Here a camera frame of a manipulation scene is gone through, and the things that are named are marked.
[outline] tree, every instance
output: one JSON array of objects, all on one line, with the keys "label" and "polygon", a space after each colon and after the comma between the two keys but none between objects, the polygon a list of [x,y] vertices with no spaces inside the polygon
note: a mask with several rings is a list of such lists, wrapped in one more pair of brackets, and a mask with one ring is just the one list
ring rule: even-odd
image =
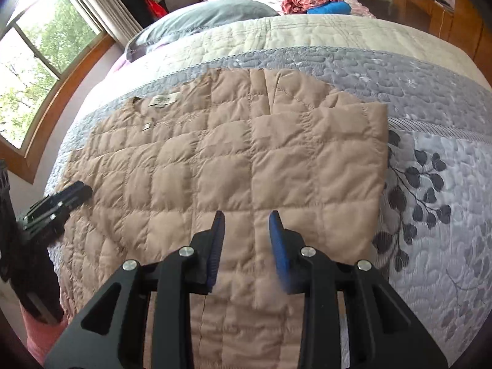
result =
[{"label": "tree", "polygon": [[[57,0],[51,21],[42,27],[23,28],[23,32],[59,72],[95,37],[70,0]],[[29,57],[16,57],[12,62],[3,62],[23,85],[0,94],[0,134],[16,147],[22,144],[36,112],[57,81],[40,60],[36,60],[34,67],[28,64],[29,60]]]}]

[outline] folded clothes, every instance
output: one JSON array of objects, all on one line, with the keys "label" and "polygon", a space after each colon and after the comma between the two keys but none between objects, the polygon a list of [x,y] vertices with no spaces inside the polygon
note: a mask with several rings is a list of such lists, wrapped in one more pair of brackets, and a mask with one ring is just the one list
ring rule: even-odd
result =
[{"label": "folded clothes", "polygon": [[342,0],[283,0],[282,11],[286,14],[302,14],[309,8],[319,7],[328,2],[338,2]]},{"label": "folded clothes", "polygon": [[321,5],[320,7],[309,8],[308,14],[343,14],[350,15],[350,5],[348,5],[345,1],[339,2],[329,2]]}]

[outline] gray quilt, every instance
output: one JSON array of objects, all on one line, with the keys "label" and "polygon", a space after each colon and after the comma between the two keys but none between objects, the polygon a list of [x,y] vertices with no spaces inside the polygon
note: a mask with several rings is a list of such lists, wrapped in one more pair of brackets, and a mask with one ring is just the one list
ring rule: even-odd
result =
[{"label": "gray quilt", "polygon": [[[398,54],[297,47],[195,65],[131,95],[160,94],[212,67],[298,69],[364,101],[388,104],[388,172],[373,240],[375,264],[449,364],[456,361],[492,308],[492,94],[469,78]],[[47,192],[57,184],[70,151],[82,148],[94,124],[127,97],[72,125]],[[52,251],[55,263],[59,253]]]}]

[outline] quilted bedspread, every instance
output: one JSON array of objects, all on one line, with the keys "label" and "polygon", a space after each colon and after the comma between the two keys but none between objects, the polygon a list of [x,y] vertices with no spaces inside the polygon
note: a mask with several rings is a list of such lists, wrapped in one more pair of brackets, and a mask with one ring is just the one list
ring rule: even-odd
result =
[{"label": "quilted bedspread", "polygon": [[[249,22],[173,43],[161,60],[122,68],[96,87],[87,100],[93,111],[68,132],[48,190],[70,151],[125,98],[160,94],[209,68],[297,69],[384,102],[389,158],[375,264],[452,364],[492,308],[490,86],[463,51],[404,26],[356,17]],[[343,353],[348,359],[347,338]]]}]

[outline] pillow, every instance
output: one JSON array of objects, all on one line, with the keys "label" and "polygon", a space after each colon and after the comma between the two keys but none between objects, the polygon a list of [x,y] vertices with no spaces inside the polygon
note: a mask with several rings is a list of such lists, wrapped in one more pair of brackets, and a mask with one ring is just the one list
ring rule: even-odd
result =
[{"label": "pillow", "polygon": [[350,5],[348,5],[345,1],[338,2],[330,2],[323,4],[319,7],[309,8],[309,14],[342,14],[342,15],[350,15]]},{"label": "pillow", "polygon": [[126,59],[133,62],[157,47],[217,26],[277,15],[268,5],[253,0],[219,0],[194,4],[171,12],[134,36],[126,45]]}]

